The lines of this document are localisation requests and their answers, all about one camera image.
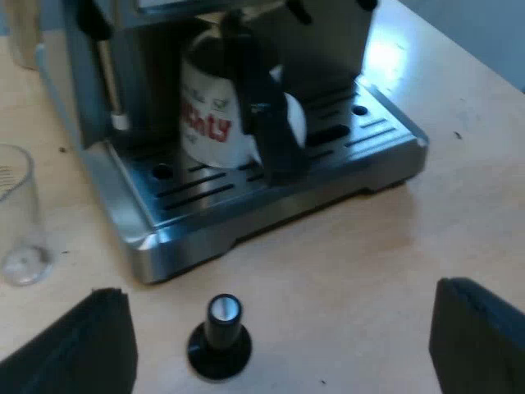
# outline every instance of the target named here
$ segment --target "white mug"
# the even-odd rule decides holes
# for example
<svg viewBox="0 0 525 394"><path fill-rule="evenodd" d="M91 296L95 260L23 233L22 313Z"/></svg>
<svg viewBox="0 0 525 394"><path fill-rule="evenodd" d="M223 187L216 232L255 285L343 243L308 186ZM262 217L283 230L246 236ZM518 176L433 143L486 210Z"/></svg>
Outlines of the white mug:
<svg viewBox="0 0 525 394"><path fill-rule="evenodd" d="M279 80L281 67L271 74ZM261 158L252 135L243 132L240 105L231 80L182 61L180 136L182 147L193 159L210 167L237 168ZM306 142L306 117L296 98L285 94L288 122L300 148Z"/></svg>

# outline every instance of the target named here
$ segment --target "wooden table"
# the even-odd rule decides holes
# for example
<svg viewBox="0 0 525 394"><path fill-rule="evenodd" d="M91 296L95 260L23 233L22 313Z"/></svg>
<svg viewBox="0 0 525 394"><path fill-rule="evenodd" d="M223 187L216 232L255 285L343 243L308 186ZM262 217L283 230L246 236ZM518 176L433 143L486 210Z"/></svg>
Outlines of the wooden table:
<svg viewBox="0 0 525 394"><path fill-rule="evenodd" d="M366 74L430 136L423 174L141 286L38 76L0 40L0 140L35 157L57 256L37 285L0 283L0 358L91 289L116 286L130 296L137 393L438 393L427 351L438 279L472 277L525 309L525 98L395 0L377 13ZM189 371L185 343L221 292L244 302L254 353L212 385Z"/></svg>

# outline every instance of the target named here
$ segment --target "stainless steel drip tray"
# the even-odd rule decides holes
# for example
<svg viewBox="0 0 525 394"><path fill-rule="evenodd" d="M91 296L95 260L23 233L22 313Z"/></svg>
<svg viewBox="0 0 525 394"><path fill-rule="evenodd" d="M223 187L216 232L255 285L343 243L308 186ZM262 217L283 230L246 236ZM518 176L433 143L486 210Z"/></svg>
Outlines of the stainless steel drip tray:
<svg viewBox="0 0 525 394"><path fill-rule="evenodd" d="M167 280L265 227L422 170L426 137L377 92L352 85L302 102L312 166L291 186L268 187L254 163L210 168L165 143L132 149L106 143L85 151L140 281ZM102 164L100 149L116 166ZM117 187L122 179L126 188Z"/></svg>

